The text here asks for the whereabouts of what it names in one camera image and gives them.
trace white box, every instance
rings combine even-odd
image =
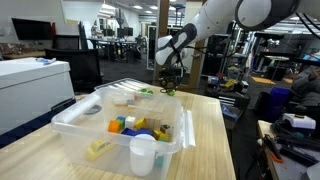
[[[134,106],[114,103],[118,97],[130,98],[132,96],[136,97]],[[101,107],[99,112],[88,113],[92,107],[97,106]],[[151,173],[139,178],[166,179],[172,154],[179,151],[182,146],[195,145],[193,126],[190,125],[190,123],[192,124],[192,115],[185,115],[181,102],[176,98],[166,95],[146,97],[138,92],[99,88],[56,115],[52,119],[52,127],[60,132],[66,154],[73,163],[138,177],[132,172],[130,165],[129,146],[134,137],[108,132],[108,125],[118,116],[146,118],[148,124],[148,118],[152,117],[150,113],[154,113],[156,120],[161,121],[161,124],[173,127],[172,139],[171,142],[142,140],[149,144],[148,150],[156,151],[156,157]],[[97,149],[102,149],[97,145],[95,148],[93,147],[93,144],[98,141],[105,144],[110,143],[111,147],[95,160],[90,160],[87,157],[87,152],[92,152],[92,149],[98,152]]]
[[[67,62],[0,61],[0,135],[74,98]]]

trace robotic arm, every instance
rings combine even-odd
[[[275,25],[295,12],[304,12],[314,18],[320,17],[318,7],[319,0],[208,0],[191,22],[174,37],[158,39],[156,61],[159,65],[169,63],[177,67],[177,63],[182,64],[183,48],[214,35],[234,19],[245,31],[259,31]],[[173,86],[176,86],[183,77],[183,71],[181,67],[181,77],[174,78],[173,76],[180,73],[160,72],[159,80],[164,88],[167,81],[175,82]]]

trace white plastic cup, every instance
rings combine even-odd
[[[130,142],[130,164],[132,172],[137,176],[146,176],[152,169],[156,152],[147,149],[152,144],[143,139],[156,141],[148,134],[139,134]]]

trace person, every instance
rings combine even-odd
[[[320,106],[320,67],[310,66],[296,76],[292,90],[302,96],[302,106]]]

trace clear plastic bin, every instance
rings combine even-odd
[[[115,104],[119,98],[132,97],[135,98],[133,106]],[[188,125],[184,124],[186,116],[181,102],[176,98],[163,95],[144,96],[121,89],[99,88],[56,115],[52,119],[52,127],[60,132],[65,151],[73,163],[138,177],[132,172],[130,165],[129,144],[134,137],[107,131],[110,120],[118,116],[146,118],[147,123],[157,119],[161,124],[173,128],[170,142],[142,140],[149,144],[147,148],[150,151],[156,151],[156,155],[151,173],[140,178],[165,179],[172,154],[189,141],[185,135],[190,132],[186,129]],[[111,146],[97,159],[89,160],[86,152],[92,147],[92,143],[97,141],[106,142],[106,145]]]

